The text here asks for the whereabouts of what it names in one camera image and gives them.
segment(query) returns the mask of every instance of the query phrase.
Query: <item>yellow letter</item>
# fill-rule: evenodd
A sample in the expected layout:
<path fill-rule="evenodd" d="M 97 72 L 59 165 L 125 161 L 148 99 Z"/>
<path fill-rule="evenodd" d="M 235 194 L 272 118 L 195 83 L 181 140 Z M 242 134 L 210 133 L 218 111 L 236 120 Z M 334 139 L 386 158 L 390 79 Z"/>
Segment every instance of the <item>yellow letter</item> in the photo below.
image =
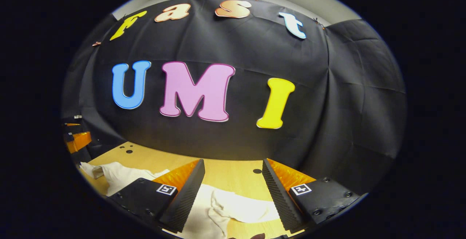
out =
<path fill-rule="evenodd" d="M 270 87 L 270 96 L 264 116 L 257 120 L 257 126 L 258 128 L 278 129 L 283 125 L 281 115 L 283 115 L 288 96 L 295 91 L 295 85 L 280 78 L 270 78 L 267 84 Z"/>
<path fill-rule="evenodd" d="M 221 8 L 215 10 L 215 14 L 220 17 L 244 18 L 251 12 L 248 8 L 252 7 L 248 1 L 228 0 L 220 4 Z"/>
<path fill-rule="evenodd" d="M 132 17 L 128 17 L 128 18 L 123 22 L 123 24 L 120 26 L 120 28 L 118 28 L 118 30 L 115 32 L 115 34 L 110 38 L 110 40 L 113 40 L 113 39 L 115 39 L 115 38 L 118 38 L 118 37 L 122 36 L 123 33 L 125 32 L 125 29 L 126 29 L 126 28 L 130 28 L 131 25 L 133 25 L 134 22 L 136 22 L 136 20 L 138 19 L 138 17 L 142 17 L 142 16 L 144 16 L 146 13 L 147 13 L 147 11 L 144 11 L 144 12 L 137 13 L 137 14 L 133 15 Z"/>
<path fill-rule="evenodd" d="M 179 20 L 181 18 L 187 17 L 189 14 L 189 8 L 191 8 L 190 4 L 179 4 L 170 6 L 168 8 L 165 8 L 165 10 L 161 14 L 155 17 L 155 21 L 163 22 L 166 20 Z"/>

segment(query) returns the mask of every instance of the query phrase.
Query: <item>white towel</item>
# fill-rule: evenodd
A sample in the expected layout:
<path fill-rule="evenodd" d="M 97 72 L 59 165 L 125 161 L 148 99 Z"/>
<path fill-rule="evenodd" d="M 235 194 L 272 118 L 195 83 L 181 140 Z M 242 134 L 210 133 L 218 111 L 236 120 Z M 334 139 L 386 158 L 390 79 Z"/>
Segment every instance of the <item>white towel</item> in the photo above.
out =
<path fill-rule="evenodd" d="M 104 175 L 109 184 L 107 196 L 113 195 L 138 178 L 153 180 L 165 173 L 151 173 L 148 170 L 127 168 L 113 162 L 101 166 L 81 163 L 81 168 L 97 179 Z M 250 199 L 234 192 L 201 184 L 183 232 L 169 234 L 183 239 L 226 239 L 227 226 L 231 218 L 243 223 L 259 223 L 278 219 L 273 202 Z"/>

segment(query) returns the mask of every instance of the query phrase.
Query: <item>wooden table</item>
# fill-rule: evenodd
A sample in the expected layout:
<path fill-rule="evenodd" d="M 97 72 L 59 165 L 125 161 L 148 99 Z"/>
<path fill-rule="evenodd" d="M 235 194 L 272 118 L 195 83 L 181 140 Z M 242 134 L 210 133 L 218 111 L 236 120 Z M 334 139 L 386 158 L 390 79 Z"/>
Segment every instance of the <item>wooden table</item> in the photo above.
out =
<path fill-rule="evenodd" d="M 166 153 L 130 142 L 126 142 L 121 146 L 113 148 L 89 163 L 98 166 L 101 164 L 119 162 L 125 167 L 150 170 L 151 172 L 161 172 L 165 169 L 173 170 L 186 163 L 200 159 Z M 208 184 L 225 191 L 233 191 L 240 196 L 252 199 L 272 201 L 272 197 L 270 196 L 262 174 L 253 173 L 254 169 L 262 169 L 261 160 L 228 161 L 202 159 L 204 159 L 205 163 L 203 184 Z M 107 193 L 108 183 L 104 176 L 93 179 L 82 169 L 79 170 L 98 193 L 103 195 Z M 289 237 L 303 231 L 294 234 L 285 231 L 280 219 L 255 224 L 246 224 L 235 219 L 231 219 L 228 222 L 228 238 L 250 239 L 254 235 L 263 232 L 266 235 L 266 239 L 271 239 L 283 234 Z"/>

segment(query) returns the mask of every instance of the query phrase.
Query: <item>letter m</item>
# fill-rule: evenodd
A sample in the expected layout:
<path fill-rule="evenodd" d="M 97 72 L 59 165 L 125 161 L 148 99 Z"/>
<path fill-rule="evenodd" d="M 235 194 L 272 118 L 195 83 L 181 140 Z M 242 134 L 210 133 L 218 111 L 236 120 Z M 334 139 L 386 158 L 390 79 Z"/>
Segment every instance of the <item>letter m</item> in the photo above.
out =
<path fill-rule="evenodd" d="M 177 107 L 178 100 L 186 116 L 193 116 L 196 107 L 204 99 L 198 116 L 205 121 L 228 121 L 225 111 L 226 90 L 235 69 L 226 64 L 210 65 L 195 84 L 188 66 L 179 61 L 165 63 L 162 70 L 166 73 L 165 99 L 160 113 L 164 116 L 176 117 L 181 114 Z"/>

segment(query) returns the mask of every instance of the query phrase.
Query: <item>orange object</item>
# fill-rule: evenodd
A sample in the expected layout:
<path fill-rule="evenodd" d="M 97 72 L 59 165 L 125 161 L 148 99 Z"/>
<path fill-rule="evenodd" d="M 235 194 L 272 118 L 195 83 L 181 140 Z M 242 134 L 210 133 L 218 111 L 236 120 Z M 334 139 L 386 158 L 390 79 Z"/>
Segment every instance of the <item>orange object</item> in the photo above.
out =
<path fill-rule="evenodd" d="M 160 184 L 167 184 L 169 186 L 175 186 L 178 189 L 178 192 L 181 191 L 183 186 L 185 185 L 186 181 L 188 180 L 189 176 L 193 172 L 193 169 L 198 164 L 199 159 L 196 161 L 192 161 L 191 163 L 185 164 L 184 166 L 180 166 L 163 176 L 155 178 L 153 182 L 157 182 Z"/>
<path fill-rule="evenodd" d="M 311 176 L 305 175 L 291 167 L 278 163 L 274 160 L 270 160 L 268 158 L 267 160 L 288 194 L 289 190 L 294 186 L 299 186 L 300 184 L 307 184 L 316 181 Z"/>
<path fill-rule="evenodd" d="M 81 148 L 88 145 L 92 141 L 90 138 L 90 132 L 74 134 L 73 138 L 75 138 L 74 141 L 66 143 L 70 153 L 79 151 Z"/>

